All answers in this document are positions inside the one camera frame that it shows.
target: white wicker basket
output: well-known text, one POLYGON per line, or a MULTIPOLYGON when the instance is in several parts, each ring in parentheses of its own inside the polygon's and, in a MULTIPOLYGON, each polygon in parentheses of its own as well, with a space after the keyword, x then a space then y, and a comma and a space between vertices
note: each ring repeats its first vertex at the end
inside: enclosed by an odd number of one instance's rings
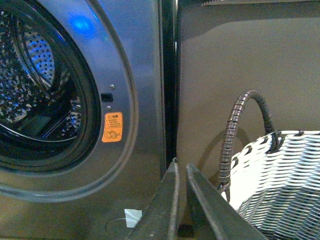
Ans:
POLYGON ((234 105, 224 140, 219 190, 239 215, 269 239, 320 240, 320 131, 275 131, 263 97, 251 90, 234 105), (239 116, 251 98, 266 135, 231 159, 239 116))

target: washing machine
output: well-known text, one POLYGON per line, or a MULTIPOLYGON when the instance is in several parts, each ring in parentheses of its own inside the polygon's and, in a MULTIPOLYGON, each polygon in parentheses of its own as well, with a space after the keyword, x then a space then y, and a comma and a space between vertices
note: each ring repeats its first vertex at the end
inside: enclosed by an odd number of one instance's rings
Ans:
POLYGON ((0 238, 120 239, 166 170, 161 5, 0 0, 0 238))

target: orange warning label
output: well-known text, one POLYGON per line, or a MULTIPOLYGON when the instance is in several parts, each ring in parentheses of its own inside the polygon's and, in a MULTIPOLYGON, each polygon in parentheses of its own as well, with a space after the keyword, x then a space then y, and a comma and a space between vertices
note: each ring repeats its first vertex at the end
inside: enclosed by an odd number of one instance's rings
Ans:
POLYGON ((121 112, 110 112, 104 115, 104 132, 102 142, 119 142, 122 139, 123 116, 121 112))

